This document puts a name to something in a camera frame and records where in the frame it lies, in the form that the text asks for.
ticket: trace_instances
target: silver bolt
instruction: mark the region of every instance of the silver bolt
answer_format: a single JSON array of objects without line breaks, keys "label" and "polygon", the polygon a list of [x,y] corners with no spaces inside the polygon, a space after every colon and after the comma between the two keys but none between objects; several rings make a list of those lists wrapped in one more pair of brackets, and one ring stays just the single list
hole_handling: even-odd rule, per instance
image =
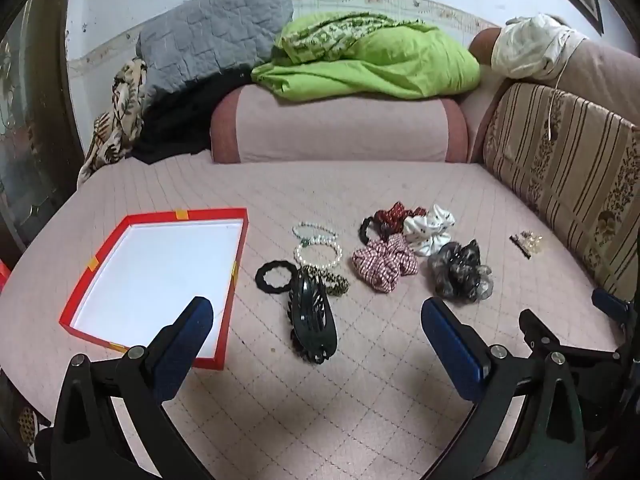
[{"label": "silver bolt", "polygon": [[127,352],[127,356],[129,357],[129,359],[140,359],[144,354],[145,347],[143,346],[134,346]]},{"label": "silver bolt", "polygon": [[507,357],[507,349],[502,345],[493,345],[491,347],[491,355],[497,359],[504,359]]},{"label": "silver bolt", "polygon": [[551,354],[551,360],[555,362],[557,365],[563,365],[565,358],[560,352],[553,352]]},{"label": "silver bolt", "polygon": [[80,366],[82,363],[84,363],[84,354],[77,354],[71,358],[72,366]]}]

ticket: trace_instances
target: red scrunchie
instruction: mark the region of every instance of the red scrunchie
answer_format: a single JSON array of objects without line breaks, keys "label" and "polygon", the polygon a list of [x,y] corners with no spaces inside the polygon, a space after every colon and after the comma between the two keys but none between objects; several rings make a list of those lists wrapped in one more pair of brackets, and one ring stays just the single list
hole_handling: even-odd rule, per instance
[{"label": "red scrunchie", "polygon": [[380,235],[383,238],[388,238],[396,233],[401,233],[404,228],[404,219],[408,216],[425,216],[427,211],[423,207],[418,207],[415,211],[405,209],[402,202],[396,202],[394,206],[385,211],[381,209],[378,211],[374,219],[380,226]]},{"label": "red scrunchie", "polygon": [[418,272],[418,260],[401,234],[391,235],[386,242],[369,242],[352,259],[358,275],[380,292],[391,292],[400,276]]}]

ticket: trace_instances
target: gray quilted blanket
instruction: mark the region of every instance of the gray quilted blanket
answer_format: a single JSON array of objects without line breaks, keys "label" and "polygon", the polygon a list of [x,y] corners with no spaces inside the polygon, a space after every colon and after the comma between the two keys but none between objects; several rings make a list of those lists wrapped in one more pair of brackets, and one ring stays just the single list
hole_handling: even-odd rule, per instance
[{"label": "gray quilted blanket", "polygon": [[150,20],[137,46],[148,67],[143,110],[190,82],[267,62],[292,16],[291,0],[190,0]]}]

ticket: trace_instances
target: green blanket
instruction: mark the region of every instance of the green blanket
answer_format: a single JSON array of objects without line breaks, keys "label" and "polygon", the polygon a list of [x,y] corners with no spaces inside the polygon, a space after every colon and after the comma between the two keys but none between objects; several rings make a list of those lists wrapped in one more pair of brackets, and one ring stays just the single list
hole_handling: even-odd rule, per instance
[{"label": "green blanket", "polygon": [[256,67],[254,82],[285,99],[308,101],[355,92],[421,99],[466,92],[480,67],[433,25],[370,12],[322,12],[290,22],[279,53]]}]

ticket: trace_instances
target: white pearl bracelet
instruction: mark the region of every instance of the white pearl bracelet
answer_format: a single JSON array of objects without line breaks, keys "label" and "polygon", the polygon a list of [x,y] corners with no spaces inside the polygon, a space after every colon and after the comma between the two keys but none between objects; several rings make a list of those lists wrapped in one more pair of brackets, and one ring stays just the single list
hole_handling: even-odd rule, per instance
[{"label": "white pearl bracelet", "polygon": [[[311,227],[313,229],[319,229],[321,231],[325,231],[329,233],[330,236],[318,235],[315,237],[306,237],[301,235],[300,232],[298,231],[300,227]],[[318,223],[318,222],[300,222],[298,225],[294,225],[292,227],[292,231],[293,231],[293,234],[295,234],[300,240],[305,240],[305,239],[311,240],[311,238],[324,238],[325,240],[335,240],[338,237],[338,233],[335,230],[325,225],[322,225],[321,223]]]},{"label": "white pearl bracelet", "polygon": [[[336,254],[335,260],[326,265],[316,265],[316,264],[309,263],[302,257],[302,254],[300,254],[302,249],[304,247],[308,247],[309,245],[326,245],[328,247],[331,247]],[[340,263],[340,260],[342,259],[342,248],[340,247],[340,245],[338,245],[336,241],[330,240],[322,236],[313,237],[313,238],[304,238],[302,242],[300,242],[300,245],[296,247],[294,256],[296,261],[300,264],[301,267],[309,266],[315,269],[325,270],[325,269],[331,269]]]}]

